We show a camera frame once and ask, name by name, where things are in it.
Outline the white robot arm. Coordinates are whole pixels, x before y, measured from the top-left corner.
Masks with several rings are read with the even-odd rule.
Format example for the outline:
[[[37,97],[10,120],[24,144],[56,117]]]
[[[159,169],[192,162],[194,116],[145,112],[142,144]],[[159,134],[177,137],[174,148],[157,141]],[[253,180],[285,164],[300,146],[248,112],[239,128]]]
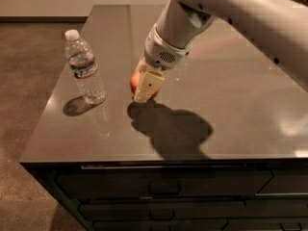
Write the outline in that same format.
[[[188,55],[189,45],[220,18],[301,86],[308,85],[308,7],[292,0],[169,0],[148,34],[134,100],[145,103],[163,72]]]

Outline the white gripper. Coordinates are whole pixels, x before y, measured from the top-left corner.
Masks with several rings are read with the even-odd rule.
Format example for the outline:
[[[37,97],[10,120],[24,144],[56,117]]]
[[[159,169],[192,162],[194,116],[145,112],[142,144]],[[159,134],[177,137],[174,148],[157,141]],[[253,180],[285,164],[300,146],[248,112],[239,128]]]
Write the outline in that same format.
[[[157,72],[150,71],[150,67],[159,67],[169,70],[188,54],[189,38],[181,35],[178,40],[175,37],[163,36],[157,24],[154,24],[144,44],[144,59],[139,60],[135,70],[141,73],[139,85],[134,93],[134,100],[139,103],[146,103],[151,95],[161,88],[165,77]]]

